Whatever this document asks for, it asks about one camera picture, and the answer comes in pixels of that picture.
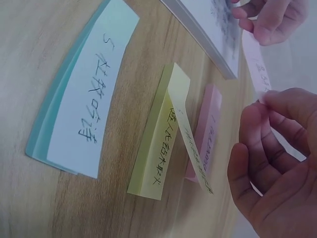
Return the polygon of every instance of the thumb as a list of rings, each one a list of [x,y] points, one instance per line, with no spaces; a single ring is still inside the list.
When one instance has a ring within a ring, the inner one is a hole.
[[[297,121],[307,130],[308,146],[317,156],[317,95],[291,88],[282,92],[269,91],[264,101],[271,110]]]
[[[254,25],[254,37],[261,45],[268,45],[270,37],[282,23],[291,0],[267,0]]]

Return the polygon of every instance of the finger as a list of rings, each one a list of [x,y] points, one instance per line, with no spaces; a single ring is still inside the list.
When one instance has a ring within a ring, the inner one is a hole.
[[[307,130],[309,150],[317,156],[317,95],[292,88],[280,93],[271,91],[265,94],[264,100],[270,109],[297,121]]]
[[[269,121],[269,111],[261,103],[255,103],[262,118],[261,141],[268,162],[281,174],[286,173],[299,164],[299,161],[288,154],[271,130]]]
[[[301,25],[301,22],[294,21],[288,17],[283,18],[281,24],[271,32],[268,40],[262,45],[273,45],[286,41],[291,34]]]
[[[263,0],[251,0],[248,3],[232,9],[232,14],[235,18],[248,18],[257,16],[265,2]]]
[[[307,131],[295,120],[288,119],[277,112],[269,114],[270,125],[280,133],[287,142],[304,156],[310,155],[307,143]]]
[[[247,18],[240,19],[240,20],[239,20],[239,26],[240,26],[242,29],[253,33],[254,24],[253,24],[253,21],[252,21],[252,20],[247,19]]]
[[[272,33],[282,23],[285,11],[291,0],[268,0],[258,15],[254,37],[261,45],[270,42]]]
[[[249,150],[249,175],[254,186],[265,194],[280,178],[280,172],[269,164],[261,141],[261,114],[254,105],[241,115],[239,139]]]
[[[227,175],[234,203],[240,212],[250,220],[250,213],[261,197],[254,191],[250,183],[248,156],[248,148],[244,144],[234,145]]]

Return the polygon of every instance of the stack of sticky notes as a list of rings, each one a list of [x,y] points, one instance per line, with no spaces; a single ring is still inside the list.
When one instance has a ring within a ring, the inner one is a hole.
[[[241,30],[230,0],[161,0],[188,29],[225,78],[238,78]]]
[[[164,68],[132,172],[128,193],[161,199],[175,136],[180,129],[203,190],[212,193],[186,114],[190,79],[177,64]]]
[[[209,173],[212,159],[212,151],[218,132],[222,96],[215,85],[208,84],[205,88],[203,103],[195,131],[195,143],[204,170]],[[192,163],[189,161],[185,178],[197,182],[197,177]]]
[[[64,59],[26,147],[36,160],[98,176],[111,98],[139,17],[123,0],[105,0]]]

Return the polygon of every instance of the fingernail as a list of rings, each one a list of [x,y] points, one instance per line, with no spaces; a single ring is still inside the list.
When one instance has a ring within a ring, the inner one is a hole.
[[[263,96],[263,99],[266,100],[268,97],[273,97],[275,95],[277,95],[279,92],[276,90],[269,90],[268,92],[266,92]]]
[[[254,29],[254,37],[261,45],[266,46],[270,43],[271,32],[267,28],[259,26]]]

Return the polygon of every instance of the white wall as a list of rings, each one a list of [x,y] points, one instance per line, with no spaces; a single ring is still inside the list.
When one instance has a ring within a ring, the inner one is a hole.
[[[317,1],[310,0],[307,21],[291,36],[278,45],[263,47],[262,53],[271,84],[275,90],[292,87],[317,93]],[[303,156],[291,148],[280,135],[278,139],[296,158]],[[248,221],[239,214],[233,238],[257,238]]]

